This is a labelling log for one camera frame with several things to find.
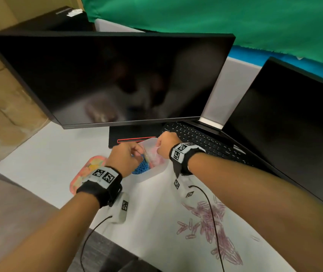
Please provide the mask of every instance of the black monitor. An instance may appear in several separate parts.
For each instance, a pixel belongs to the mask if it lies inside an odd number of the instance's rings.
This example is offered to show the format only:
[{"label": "black monitor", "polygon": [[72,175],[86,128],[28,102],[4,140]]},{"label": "black monitor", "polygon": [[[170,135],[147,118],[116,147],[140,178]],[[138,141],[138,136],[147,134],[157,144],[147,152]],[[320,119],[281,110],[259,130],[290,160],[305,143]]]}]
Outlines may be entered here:
[{"label": "black monitor", "polygon": [[323,79],[270,58],[222,131],[323,201]]},{"label": "black monitor", "polygon": [[65,129],[199,119],[232,34],[0,31],[0,58]]}]

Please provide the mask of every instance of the black keyboard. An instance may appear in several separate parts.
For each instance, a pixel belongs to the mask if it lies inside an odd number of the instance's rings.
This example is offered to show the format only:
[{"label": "black keyboard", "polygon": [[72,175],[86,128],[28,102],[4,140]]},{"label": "black keyboard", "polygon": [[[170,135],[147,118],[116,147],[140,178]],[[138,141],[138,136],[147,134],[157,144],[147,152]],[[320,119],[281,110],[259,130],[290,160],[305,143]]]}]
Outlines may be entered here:
[{"label": "black keyboard", "polygon": [[224,159],[253,166],[253,164],[250,164],[250,162],[247,160],[246,154],[217,141],[216,139],[183,122],[166,123],[164,125],[164,130],[177,133],[178,137],[183,142],[193,142],[201,146],[209,155],[214,155],[216,157],[222,157]]}]

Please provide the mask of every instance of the monitor base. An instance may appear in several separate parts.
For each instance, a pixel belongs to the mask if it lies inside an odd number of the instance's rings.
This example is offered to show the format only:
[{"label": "monitor base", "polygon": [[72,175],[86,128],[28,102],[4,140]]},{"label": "monitor base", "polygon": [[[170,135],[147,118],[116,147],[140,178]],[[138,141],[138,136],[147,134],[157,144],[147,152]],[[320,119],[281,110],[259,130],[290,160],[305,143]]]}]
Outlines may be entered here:
[{"label": "monitor base", "polygon": [[113,146],[116,146],[121,142],[141,142],[152,137],[159,137],[163,132],[164,124],[165,123],[110,126],[108,147],[111,149]]}]

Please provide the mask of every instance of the wrist strap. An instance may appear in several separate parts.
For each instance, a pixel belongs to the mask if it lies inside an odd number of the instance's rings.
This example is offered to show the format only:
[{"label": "wrist strap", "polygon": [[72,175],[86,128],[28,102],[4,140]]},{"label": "wrist strap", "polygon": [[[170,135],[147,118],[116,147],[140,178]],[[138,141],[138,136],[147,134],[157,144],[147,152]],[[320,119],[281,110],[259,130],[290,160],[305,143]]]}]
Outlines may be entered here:
[{"label": "wrist strap", "polygon": [[115,168],[100,167],[85,178],[76,193],[92,194],[100,203],[100,208],[106,205],[111,207],[122,191],[121,180],[122,175]]},{"label": "wrist strap", "polygon": [[192,142],[179,143],[171,148],[169,158],[173,162],[174,173],[177,178],[180,174],[192,175],[188,169],[188,161],[196,153],[205,153],[205,150]]}]

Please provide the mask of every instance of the green backdrop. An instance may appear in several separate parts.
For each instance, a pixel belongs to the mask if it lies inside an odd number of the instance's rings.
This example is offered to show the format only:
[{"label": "green backdrop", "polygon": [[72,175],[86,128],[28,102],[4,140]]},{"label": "green backdrop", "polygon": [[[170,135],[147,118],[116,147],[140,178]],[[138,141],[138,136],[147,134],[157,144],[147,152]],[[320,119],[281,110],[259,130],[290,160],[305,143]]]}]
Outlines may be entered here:
[{"label": "green backdrop", "polygon": [[236,45],[323,63],[323,0],[82,0],[88,18],[161,32],[234,33]]}]

